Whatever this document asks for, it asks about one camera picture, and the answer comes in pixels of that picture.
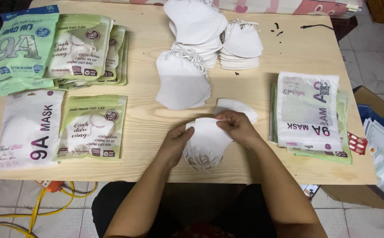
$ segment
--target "wooden table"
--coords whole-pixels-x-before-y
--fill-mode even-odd
[[[119,162],[91,158],[65,161],[56,168],[0,172],[0,179],[74,180],[74,181],[137,181],[154,158],[168,130],[175,125],[203,116],[213,116],[217,98],[233,98],[253,107],[258,115],[255,128],[268,140],[270,88],[280,71],[308,74],[340,75],[340,88],[348,91],[350,132],[362,136],[351,84],[337,45],[334,32],[325,27],[301,29],[302,25],[326,24],[327,16],[278,15],[268,13],[234,13],[223,11],[228,20],[241,18],[260,23],[264,46],[258,68],[238,71],[221,69],[217,64],[209,70],[211,98],[205,106],[171,111],[155,101],[159,77],[155,60],[168,50],[174,36],[168,27],[169,18],[161,6],[36,0],[31,7],[57,4],[60,13],[102,14],[125,25],[130,32],[128,84],[126,86],[92,86],[69,91],[65,95],[127,95],[128,103],[123,128],[122,152]],[[0,128],[6,98],[0,98]],[[353,164],[345,165],[311,157],[294,156],[286,149],[270,144],[299,184],[375,184],[373,161],[353,153]],[[190,168],[182,159],[171,172],[170,182],[251,183],[258,182],[258,169],[252,155],[237,143],[225,151],[224,159],[209,173]]]

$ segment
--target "dark clothing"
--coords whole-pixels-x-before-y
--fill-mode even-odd
[[[99,238],[104,236],[117,208],[134,185],[134,182],[110,182],[94,199],[92,216]],[[238,238],[276,237],[276,230],[259,184],[245,187],[233,205],[210,224]],[[181,223],[160,205],[148,237],[171,237],[180,229]]]

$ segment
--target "white mask package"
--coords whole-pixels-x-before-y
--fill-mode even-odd
[[[277,83],[279,146],[342,151],[337,128],[339,76],[280,72]]]
[[[237,19],[227,25],[224,43],[220,50],[222,69],[244,70],[260,65],[263,45],[255,28],[255,22]]]
[[[157,58],[160,90],[156,100],[171,110],[200,107],[210,98],[207,68],[188,50],[170,50]]]
[[[56,166],[64,91],[36,90],[7,97],[0,171]]]
[[[222,47],[220,34],[228,22],[213,1],[168,0],[164,12],[171,20],[169,27],[176,36],[171,49],[196,51],[207,68],[214,67],[216,52]]]
[[[215,115],[222,111],[243,112],[251,122],[256,122],[258,114],[250,106],[233,99],[220,98],[217,101]],[[186,130],[195,128],[193,136],[188,140],[183,156],[188,164],[198,171],[216,167],[223,158],[224,150],[233,139],[220,127],[217,119],[202,117],[186,125]]]

